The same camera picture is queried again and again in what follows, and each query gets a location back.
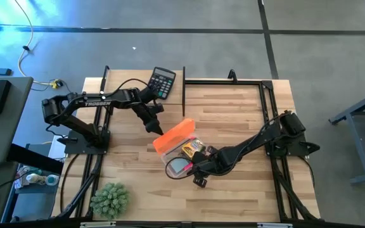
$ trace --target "wooden tabletop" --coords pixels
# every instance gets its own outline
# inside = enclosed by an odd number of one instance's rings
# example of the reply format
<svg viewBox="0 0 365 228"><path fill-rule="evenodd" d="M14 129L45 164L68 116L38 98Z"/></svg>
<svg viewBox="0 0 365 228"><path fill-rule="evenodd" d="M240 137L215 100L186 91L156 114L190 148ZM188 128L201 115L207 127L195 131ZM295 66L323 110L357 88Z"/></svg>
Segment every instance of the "wooden tabletop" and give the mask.
<svg viewBox="0 0 365 228"><path fill-rule="evenodd" d="M110 70L105 91L113 91L129 78L148 81L151 72ZM177 76L171 93L166 101L161 100L165 111L158 114L164 132L183 119L182 71L175 72ZM100 78L86 78L84 91L96 93L100 83ZM289 81L273 80L273 85L279 113L295 111ZM143 86L139 82L128 82L124 87ZM93 122L94 114L95 108L77 111L77 117L87 123ZM186 85L186 117L196 121L199 138L216 148L248 139L264 123L259 89L253 85ZM158 135L147 133L132 110L115 109L110 131L110 148L104 157L99 188L107 182L121 182L127 186L131 203L119 220L279 222L271 164L264 147L244 156L229 174L210 176L207 187L202 189L192 183L192 178L172 180L164 174L164 164L151 144ZM71 157L66 159L63 174L70 160ZM64 205L80 188L85 161L86 155L80 155L68 173ZM309 211L319 217L308 166L297 157L288 157L288 165L294 191ZM289 215L288 198L284 192ZM88 191L83 214L87 211L89 196ZM59 202L60 188L52 215L60 213Z"/></svg>

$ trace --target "concrete floor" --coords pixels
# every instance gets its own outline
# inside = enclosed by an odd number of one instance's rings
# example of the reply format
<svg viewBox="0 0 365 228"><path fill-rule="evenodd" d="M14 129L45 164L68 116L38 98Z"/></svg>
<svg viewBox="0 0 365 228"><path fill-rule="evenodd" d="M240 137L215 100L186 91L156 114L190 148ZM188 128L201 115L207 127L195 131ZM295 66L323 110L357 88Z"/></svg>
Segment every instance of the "concrete floor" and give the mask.
<svg viewBox="0 0 365 228"><path fill-rule="evenodd" d="M60 27L261 29L257 0L22 0L34 25ZM365 30L365 1L264 0L270 29ZM13 1L0 0L0 24L27 25ZM0 32L0 67L20 76L16 62L27 32ZM330 222L365 225L365 184L345 123L327 119L365 96L365 35L272 35L278 77L289 79L308 140L321 146L311 156L321 216ZM80 92L85 77L116 69L187 67L187 77L271 79L261 34L35 33L34 52L23 70L36 80L61 78ZM65 89L30 93L14 142L41 143L41 100ZM60 127L57 132L66 134Z"/></svg>

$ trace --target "orange plastic lid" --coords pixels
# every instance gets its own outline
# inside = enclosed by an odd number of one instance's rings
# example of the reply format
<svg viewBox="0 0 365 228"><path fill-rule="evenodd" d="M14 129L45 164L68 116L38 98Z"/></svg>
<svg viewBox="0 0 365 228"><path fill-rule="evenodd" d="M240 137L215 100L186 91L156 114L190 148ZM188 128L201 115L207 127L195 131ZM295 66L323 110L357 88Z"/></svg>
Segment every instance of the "orange plastic lid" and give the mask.
<svg viewBox="0 0 365 228"><path fill-rule="evenodd" d="M190 118L184 119L181 123L170 129L164 135L153 141L153 145L159 155L167 152L179 142L187 139L190 134L194 133L195 121Z"/></svg>

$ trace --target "black clamp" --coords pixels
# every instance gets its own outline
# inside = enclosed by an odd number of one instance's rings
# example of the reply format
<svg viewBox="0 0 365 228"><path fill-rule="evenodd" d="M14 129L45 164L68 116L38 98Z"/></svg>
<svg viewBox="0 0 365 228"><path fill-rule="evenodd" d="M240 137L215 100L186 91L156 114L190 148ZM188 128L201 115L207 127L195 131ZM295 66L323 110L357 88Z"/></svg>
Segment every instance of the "black clamp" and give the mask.
<svg viewBox="0 0 365 228"><path fill-rule="evenodd" d="M237 84L238 83L238 78L236 77L236 73L234 72L233 69L231 69L229 71L229 75L227 76L228 79L233 79L233 83Z"/></svg>
<svg viewBox="0 0 365 228"><path fill-rule="evenodd" d="M200 187L204 188L207 185L208 181L206 179L204 179L203 177L194 177L193 182L197 186L200 186Z"/></svg>

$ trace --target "calculator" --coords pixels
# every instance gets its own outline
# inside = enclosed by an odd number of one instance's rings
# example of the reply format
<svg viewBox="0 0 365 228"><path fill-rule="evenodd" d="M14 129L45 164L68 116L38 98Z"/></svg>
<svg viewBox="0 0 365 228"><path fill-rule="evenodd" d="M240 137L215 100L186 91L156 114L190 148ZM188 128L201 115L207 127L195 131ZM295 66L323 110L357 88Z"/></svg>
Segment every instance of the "calculator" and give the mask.
<svg viewBox="0 0 365 228"><path fill-rule="evenodd" d="M158 98L167 99L171 91L176 73L161 67L155 67L149 80L149 87L158 90Z"/></svg>

